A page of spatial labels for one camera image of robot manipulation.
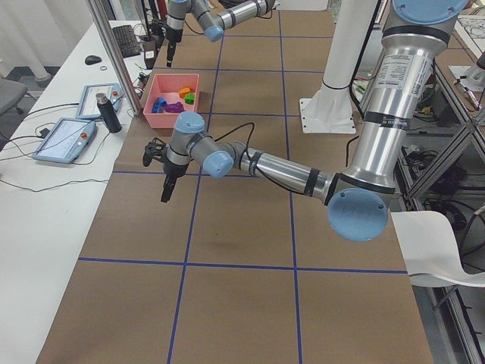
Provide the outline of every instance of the black water bottle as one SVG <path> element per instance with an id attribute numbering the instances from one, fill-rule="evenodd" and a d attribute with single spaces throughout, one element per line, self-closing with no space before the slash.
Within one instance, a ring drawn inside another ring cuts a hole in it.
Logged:
<path id="1" fill-rule="evenodd" d="M 116 116 L 116 111 L 113 108 L 113 104 L 111 104 L 111 101 L 109 101 L 109 99 L 106 97 L 106 94 L 96 93 L 96 101 L 98 104 L 99 113 L 101 114 L 101 117 L 109 132 L 117 133 L 120 131 L 120 121 L 118 120 L 118 116 Z"/>

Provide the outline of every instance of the electronic equipment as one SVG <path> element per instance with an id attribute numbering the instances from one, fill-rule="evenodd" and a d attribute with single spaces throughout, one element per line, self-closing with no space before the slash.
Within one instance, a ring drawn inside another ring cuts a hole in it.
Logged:
<path id="1" fill-rule="evenodd" d="M 120 47 L 123 58 L 139 55 L 138 40 L 136 40 L 135 32 L 131 25 L 121 25 L 113 28 L 114 38 Z"/>
<path id="2" fill-rule="evenodd" d="M 57 163 L 72 163 L 96 135 L 95 121 L 61 118 L 47 134 L 32 158 Z"/>
<path id="3" fill-rule="evenodd" d="M 157 8 L 154 2 L 150 2 L 150 11 L 152 13 L 152 23 L 147 18 L 147 9 L 144 0 L 135 1 L 135 9 L 140 18 L 146 36 L 142 39 L 143 60 L 147 70 L 153 69 L 157 60 L 158 51 L 164 41 L 164 32 L 161 27 L 163 22 L 158 18 Z"/>
<path id="4" fill-rule="evenodd" d="M 101 62 L 101 57 L 97 56 L 97 55 L 88 55 L 86 57 L 86 59 L 84 60 L 84 63 L 88 66 L 90 66 L 91 64 L 96 64 L 96 63 L 99 63 Z"/>
<path id="5" fill-rule="evenodd" d="M 104 93 L 113 104 L 115 111 L 120 108 L 120 100 L 123 90 L 119 83 L 103 83 L 99 85 L 84 86 L 79 106 L 77 107 L 76 119 L 97 119 L 101 117 L 96 104 L 96 93 Z"/>

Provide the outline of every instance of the green block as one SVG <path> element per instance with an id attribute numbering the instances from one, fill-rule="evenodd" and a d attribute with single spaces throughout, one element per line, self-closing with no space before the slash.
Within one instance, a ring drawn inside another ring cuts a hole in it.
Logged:
<path id="1" fill-rule="evenodd" d="M 196 100 L 196 96 L 193 93 L 187 93 L 185 95 L 185 103 L 189 105 L 194 105 L 194 101 Z"/>

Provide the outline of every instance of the black cable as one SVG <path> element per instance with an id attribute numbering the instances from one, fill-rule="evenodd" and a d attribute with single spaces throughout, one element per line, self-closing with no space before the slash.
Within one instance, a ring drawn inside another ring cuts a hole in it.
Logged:
<path id="1" fill-rule="evenodd" d="M 463 262 L 463 264 L 468 265 L 469 267 L 472 267 L 474 269 L 477 269 L 478 271 L 485 271 L 485 269 L 477 267 L 476 265 L 472 265 L 472 264 L 467 263 L 467 262 Z"/>
<path id="2" fill-rule="evenodd" d="M 12 187 L 15 187 L 15 188 L 19 188 L 21 190 L 30 191 L 30 192 L 34 192 L 34 193 L 39 193 L 39 192 L 43 192 L 43 191 L 47 191 L 47 190 L 53 190 L 54 188 L 67 186 L 68 184 L 84 184 L 85 182 L 99 182 L 99 183 L 105 184 L 108 181 L 109 180 L 95 180 L 93 178 L 90 178 L 88 180 L 70 180 L 69 182 L 66 182 L 65 184 L 57 184 L 55 186 L 41 188 L 40 190 L 34 190 L 32 188 L 29 188 L 29 187 L 22 187 L 22 186 L 18 186 L 16 184 L 11 184 L 10 182 L 7 182 L 6 180 L 0 180 L 0 182 L 2 182 L 3 184 L 7 184 L 8 186 L 12 186 Z"/>
<path id="3" fill-rule="evenodd" d="M 23 138 L 40 138 L 39 136 L 37 135 L 24 135 L 24 136 L 17 136 L 16 138 L 12 138 L 12 139 L 7 139 L 6 142 L 7 143 L 12 143 L 14 140 L 19 140 L 19 139 L 23 139 Z"/>
<path id="4" fill-rule="evenodd" d="M 468 256 L 468 255 L 470 255 L 472 253 L 475 253 L 477 250 L 482 249 L 484 246 L 485 246 L 485 240 L 482 243 L 478 244 L 477 246 L 474 246 L 470 250 L 467 250 L 466 252 L 463 252 L 462 256 Z"/>
<path id="5" fill-rule="evenodd" d="M 10 138 L 8 136 L 6 136 L 5 134 L 3 134 L 1 130 L 0 130 L 0 137 L 2 137 L 5 140 L 10 140 Z"/>
<path id="6" fill-rule="evenodd" d="M 50 149 L 50 148 L 53 148 L 53 147 L 55 147 L 55 146 L 59 145 L 60 143 L 64 142 L 65 140 L 67 140 L 68 138 L 70 138 L 71 136 L 73 136 L 75 133 L 77 133 L 77 132 L 81 131 L 82 129 L 84 129 L 84 127 L 85 127 L 85 126 L 83 126 L 83 127 L 79 128 L 78 130 L 76 130 L 76 131 L 74 131 L 73 133 L 69 134 L 69 135 L 68 135 L 68 136 L 66 136 L 64 139 L 62 139 L 62 140 L 58 141 L 56 144 L 53 144 L 53 145 L 51 145 L 51 146 L 47 146 L 47 147 L 45 147 L 45 148 L 42 148 L 42 149 L 40 149 L 40 150 L 39 150 L 39 151 L 37 151 L 37 152 L 41 152 L 41 151 L 43 151 L 43 150 L 47 150 L 47 149 Z M 34 151 L 34 152 L 30 152 L 30 153 L 24 153 L 24 152 L 22 151 L 22 149 L 20 149 L 20 147 L 19 147 L 19 146 L 18 146 L 18 145 L 17 145 L 15 142 L 11 142 L 11 143 L 13 143 L 13 144 L 14 144 L 14 145 L 17 147 L 17 149 L 20 151 L 20 153 L 22 153 L 22 155 L 17 155 L 17 156 L 15 156 L 15 157 L 9 157 L 9 158 L 2 158 L 2 159 L 0 159 L 0 162 L 7 161 L 7 160 L 10 160 L 10 159 L 21 158 L 21 157 L 24 157 L 24 156 L 25 156 L 25 157 L 32 158 L 32 157 L 31 157 L 31 155 L 32 155 L 32 154 L 34 154 L 34 153 L 36 153 L 35 151 Z"/>
<path id="7" fill-rule="evenodd" d="M 233 8 L 239 4 L 242 4 L 245 0 L 219 0 L 225 9 Z"/>
<path id="8" fill-rule="evenodd" d="M 262 17 L 262 16 L 257 16 L 257 17 L 259 17 L 260 19 L 267 19 L 267 20 L 269 20 L 269 19 L 271 19 L 273 17 L 273 9 L 271 9 L 270 16 L 269 17 Z"/>
<path id="9" fill-rule="evenodd" d="M 239 125 L 238 127 L 232 129 L 231 131 L 229 131 L 228 133 L 224 134 L 223 136 L 220 136 L 215 141 L 218 141 L 218 140 L 220 140 L 220 139 L 222 139 L 224 137 L 227 137 L 229 134 L 234 133 L 236 130 L 240 129 L 241 127 L 247 126 L 247 125 L 251 125 L 251 130 L 249 131 L 248 138 L 246 140 L 246 147 L 244 148 L 244 151 L 242 153 L 243 154 L 246 154 L 246 158 L 249 161 L 249 165 L 251 165 L 252 158 L 249 155 L 248 148 L 249 148 L 249 144 L 251 143 L 252 134 L 255 131 L 255 123 L 250 122 L 250 123 L 246 123 L 246 124 Z M 283 188 L 284 190 L 286 190 L 288 192 L 295 193 L 297 195 L 304 195 L 304 193 L 301 193 L 299 191 L 290 189 L 289 187 L 285 186 L 284 184 L 281 184 L 279 181 L 277 181 L 277 180 L 273 179 L 272 177 L 268 176 L 257 165 L 255 166 L 255 169 L 256 169 L 256 171 L 258 171 L 259 173 L 261 173 L 261 175 L 264 178 L 266 178 L 267 180 L 269 180 L 271 183 L 276 184 L 278 187 Z"/>
<path id="10" fill-rule="evenodd" d="M 367 47 L 367 44 L 369 43 L 369 39 L 371 38 L 372 30 L 374 28 L 377 15 L 379 14 L 379 9 L 380 9 L 380 2 L 377 2 L 376 8 L 374 9 L 374 13 L 372 14 L 371 22 L 369 23 L 369 27 L 367 28 L 367 33 L 365 34 L 364 43 L 362 44 L 361 52 L 358 55 L 357 63 L 355 64 L 354 72 L 352 74 L 352 78 L 349 84 L 350 99 L 354 102 L 355 106 L 357 107 L 358 113 L 361 115 L 362 120 L 364 120 L 364 112 L 361 109 L 361 106 L 360 106 L 361 103 L 357 100 L 357 96 L 354 94 L 352 84 L 354 83 L 354 79 L 358 73 L 358 68 L 361 65 L 362 58 L 364 57 L 365 48 Z"/>
<path id="11" fill-rule="evenodd" d="M 357 108 L 358 113 L 361 115 L 362 120 L 364 120 L 364 112 L 361 109 L 361 103 L 357 100 L 357 96 L 354 94 L 354 90 L 352 87 L 349 88 L 350 99 L 354 103 L 355 107 Z"/>
<path id="12" fill-rule="evenodd" d="M 53 106 L 49 106 L 47 108 L 38 108 L 37 110 L 35 111 L 31 111 L 29 112 L 27 115 L 25 115 L 25 117 L 27 118 L 28 116 L 32 115 L 32 114 L 35 114 L 36 112 L 40 112 L 40 111 L 45 111 L 45 110 L 50 110 L 51 108 L 60 108 L 62 106 L 78 106 L 79 105 L 79 102 L 71 102 L 69 104 L 60 104 L 60 105 L 53 105 Z"/>
<path id="13" fill-rule="evenodd" d="M 475 211 L 477 211 L 477 209 L 466 204 L 466 203 L 464 203 L 464 202 L 462 202 L 462 201 L 458 201 L 456 199 L 442 199 L 442 200 L 440 200 L 440 199 L 425 199 L 424 203 L 429 202 L 429 201 L 456 203 L 456 204 L 461 205 L 461 206 L 463 206 L 463 207 L 465 207 L 465 208 L 467 208 L 467 209 L 469 209 L 470 211 L 473 212 L 473 215 L 471 216 L 470 220 L 467 222 L 467 224 L 465 226 L 465 232 L 463 233 L 462 239 L 460 240 L 460 243 L 458 244 L 458 252 L 459 253 L 461 253 L 463 245 L 465 245 L 465 239 L 467 237 L 467 234 L 468 234 L 468 232 L 471 228 L 471 224 L 473 223 L 474 219 L 477 218 L 477 217 L 480 218 L 480 220 L 483 223 L 483 226 L 485 227 L 485 218 L 482 215 L 476 215 Z M 476 246 L 477 247 L 476 250 L 480 249 L 482 246 L 485 246 L 485 242 Z"/>
<path id="14" fill-rule="evenodd" d="M 250 123 L 245 123 L 245 124 L 242 124 L 242 125 L 239 125 L 238 127 L 235 127 L 234 129 L 228 131 L 227 133 L 225 133 L 224 135 L 218 137 L 217 139 L 214 139 L 215 142 L 218 142 L 219 140 L 231 135 L 232 133 L 238 131 L 239 129 L 243 128 L 243 127 L 247 127 L 251 125 L 252 126 L 252 129 L 254 130 L 255 129 L 255 123 L 253 122 L 250 122 Z"/>
<path id="15" fill-rule="evenodd" d="M 480 94 L 480 99 L 478 100 L 478 105 L 482 105 L 482 98 L 483 98 L 484 93 L 485 93 L 485 87 L 482 89 L 482 93 Z"/>
<path id="16" fill-rule="evenodd" d="M 463 249 L 463 246 L 465 245 L 465 240 L 467 239 L 468 232 L 470 231 L 470 228 L 471 228 L 475 218 L 477 218 L 477 214 L 473 214 L 471 216 L 470 220 L 468 220 L 468 222 L 465 226 L 465 230 L 463 231 L 462 238 L 460 239 L 460 242 L 458 243 L 458 253 L 460 254 L 460 256 L 462 256 L 462 249 Z"/>
<path id="17" fill-rule="evenodd" d="M 349 147 L 350 147 L 350 144 L 354 141 L 356 141 L 358 138 L 360 137 L 360 135 L 358 136 L 354 136 L 353 138 L 351 138 L 351 140 L 349 140 L 347 142 L 347 145 L 346 145 L 346 167 L 349 166 Z"/>
<path id="18" fill-rule="evenodd" d="M 187 25 L 187 28 L 189 28 L 191 31 L 193 31 L 195 34 L 199 34 L 200 36 L 203 36 L 204 33 L 200 33 L 194 29 L 192 29 L 192 27 L 189 25 L 189 23 L 187 23 L 187 21 L 185 22 L 185 25 Z"/>
<path id="19" fill-rule="evenodd" d="M 372 81 L 376 77 L 377 77 L 377 74 L 375 74 L 371 78 L 360 78 L 360 77 L 356 77 L 356 78 L 354 78 L 354 81 L 353 82 L 355 82 L 355 81 L 366 81 L 366 82 L 368 82 L 368 81 Z"/>
<path id="20" fill-rule="evenodd" d="M 436 123 L 438 121 L 437 118 L 423 118 L 421 116 L 413 115 L 413 118 L 424 121 L 425 123 Z"/>
<path id="21" fill-rule="evenodd" d="M 111 133 L 108 131 L 108 134 L 105 135 L 105 137 L 103 138 L 103 140 L 100 142 L 97 150 L 95 151 L 94 153 L 94 156 L 92 157 L 92 159 L 89 161 L 89 162 L 86 162 L 86 163 L 76 163 L 76 162 L 73 162 L 72 164 L 73 165 L 90 165 L 91 163 L 94 162 L 94 160 L 96 159 L 96 157 L 98 156 L 98 153 L 99 153 L 99 150 L 103 147 L 103 145 L 105 144 L 105 140 L 106 138 L 109 137 Z"/>
<path id="22" fill-rule="evenodd" d="M 423 105 L 424 102 L 431 100 L 434 93 L 436 92 L 436 89 L 437 89 L 437 62 L 436 62 L 435 58 L 433 58 L 433 63 L 431 64 L 431 69 L 433 70 L 433 87 L 431 88 L 430 95 L 427 96 L 425 99 L 422 99 L 418 102 L 419 105 Z"/>
<path id="23" fill-rule="evenodd" d="M 39 130 L 39 128 L 41 127 L 44 127 L 45 125 L 55 125 L 55 123 L 45 123 L 45 124 L 42 124 L 42 125 L 39 125 L 38 127 L 36 127 L 36 129 L 34 130 L 34 134 L 37 135 L 37 131 Z"/>

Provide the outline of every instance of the white table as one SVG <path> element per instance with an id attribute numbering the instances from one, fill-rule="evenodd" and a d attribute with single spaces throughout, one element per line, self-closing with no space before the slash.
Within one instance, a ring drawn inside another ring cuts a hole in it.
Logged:
<path id="1" fill-rule="evenodd" d="M 135 23 L 114 21 L 111 25 Z M 100 56 L 102 63 L 86 66 L 87 55 Z M 135 80 L 140 72 L 135 64 L 144 67 L 142 54 L 125 58 L 125 63 Z M 108 69 L 101 71 L 102 65 Z M 110 82 L 117 82 L 117 78 L 93 24 L 33 110 L 79 102 L 86 84 Z M 22 157 L 0 161 L 2 179 L 35 190 L 71 180 L 107 180 L 130 126 L 133 114 L 128 112 L 129 108 L 127 100 L 122 99 L 118 117 L 123 129 L 108 136 L 92 164 L 45 164 Z M 37 126 L 56 122 L 60 117 L 73 118 L 76 110 L 76 107 L 55 108 L 35 113 L 19 126 L 14 137 L 33 135 Z M 107 133 L 99 123 L 95 139 L 77 162 L 91 161 Z M 22 145 L 34 140 L 17 142 Z M 22 149 L 25 153 L 33 152 L 38 145 L 36 141 Z M 5 147 L 0 159 L 19 155 L 12 146 L 9 143 Z M 32 193 L 0 183 L 0 363 L 36 361 L 105 187 L 104 183 L 92 182 Z"/>

